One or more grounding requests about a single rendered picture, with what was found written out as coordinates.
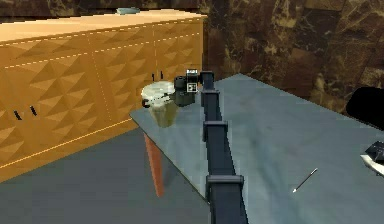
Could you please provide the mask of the orange wooden sideboard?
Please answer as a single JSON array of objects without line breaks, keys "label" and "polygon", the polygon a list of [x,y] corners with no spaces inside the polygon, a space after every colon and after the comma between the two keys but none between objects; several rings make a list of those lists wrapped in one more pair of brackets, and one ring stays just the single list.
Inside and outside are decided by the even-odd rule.
[{"label": "orange wooden sideboard", "polygon": [[135,128],[142,88],[202,66],[201,14],[0,24],[0,183]]}]

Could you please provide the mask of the black rounded chair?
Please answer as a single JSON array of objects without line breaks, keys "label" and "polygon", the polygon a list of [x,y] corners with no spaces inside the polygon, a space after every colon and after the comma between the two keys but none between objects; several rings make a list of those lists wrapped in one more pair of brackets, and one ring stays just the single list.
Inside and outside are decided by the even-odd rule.
[{"label": "black rounded chair", "polygon": [[384,131],[384,89],[356,89],[346,105],[346,112],[353,118]]}]

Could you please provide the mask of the white tapered vase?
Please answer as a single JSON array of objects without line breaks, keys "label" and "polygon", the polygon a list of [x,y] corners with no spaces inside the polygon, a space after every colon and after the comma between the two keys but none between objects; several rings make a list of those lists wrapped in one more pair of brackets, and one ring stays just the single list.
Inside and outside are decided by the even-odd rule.
[{"label": "white tapered vase", "polygon": [[[141,91],[143,99],[154,99],[163,94],[174,95],[174,84],[170,81],[158,81],[146,85]],[[171,101],[161,105],[147,108],[150,115],[159,127],[166,128],[173,124],[176,117],[178,106],[173,98]]]}]

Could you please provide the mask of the thin grey pen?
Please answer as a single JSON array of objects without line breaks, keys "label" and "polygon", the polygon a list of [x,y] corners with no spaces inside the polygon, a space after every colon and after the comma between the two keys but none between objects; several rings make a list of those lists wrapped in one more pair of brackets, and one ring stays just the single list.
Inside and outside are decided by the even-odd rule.
[{"label": "thin grey pen", "polygon": [[297,192],[301,187],[302,185],[308,181],[308,179],[313,176],[316,172],[318,171],[318,168],[315,168],[313,169],[295,188],[293,188],[292,190],[292,193],[295,193]]}]

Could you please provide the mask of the grey table with orange legs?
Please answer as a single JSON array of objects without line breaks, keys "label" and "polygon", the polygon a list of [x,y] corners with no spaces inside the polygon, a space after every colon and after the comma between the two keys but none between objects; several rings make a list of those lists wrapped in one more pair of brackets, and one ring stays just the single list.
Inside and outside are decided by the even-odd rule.
[{"label": "grey table with orange legs", "polygon": [[384,178],[360,157],[384,131],[242,74],[215,87],[249,224],[384,224]]}]

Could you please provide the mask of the grey-blue flat dish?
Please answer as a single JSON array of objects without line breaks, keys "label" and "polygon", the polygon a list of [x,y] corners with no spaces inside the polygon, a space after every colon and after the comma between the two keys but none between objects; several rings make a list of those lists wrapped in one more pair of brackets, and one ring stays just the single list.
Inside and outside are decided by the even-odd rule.
[{"label": "grey-blue flat dish", "polygon": [[140,9],[135,7],[117,8],[116,13],[118,15],[137,14],[140,13]]}]

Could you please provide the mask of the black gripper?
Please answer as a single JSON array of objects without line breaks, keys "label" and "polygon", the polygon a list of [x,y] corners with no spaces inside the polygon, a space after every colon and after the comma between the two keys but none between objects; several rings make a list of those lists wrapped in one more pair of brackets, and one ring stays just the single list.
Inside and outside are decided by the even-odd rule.
[{"label": "black gripper", "polygon": [[[185,107],[195,102],[195,92],[189,92],[186,76],[177,76],[174,78],[174,102],[178,107]],[[150,108],[154,106],[161,106],[171,101],[173,95],[163,94],[154,99],[143,99],[142,106]]]}]

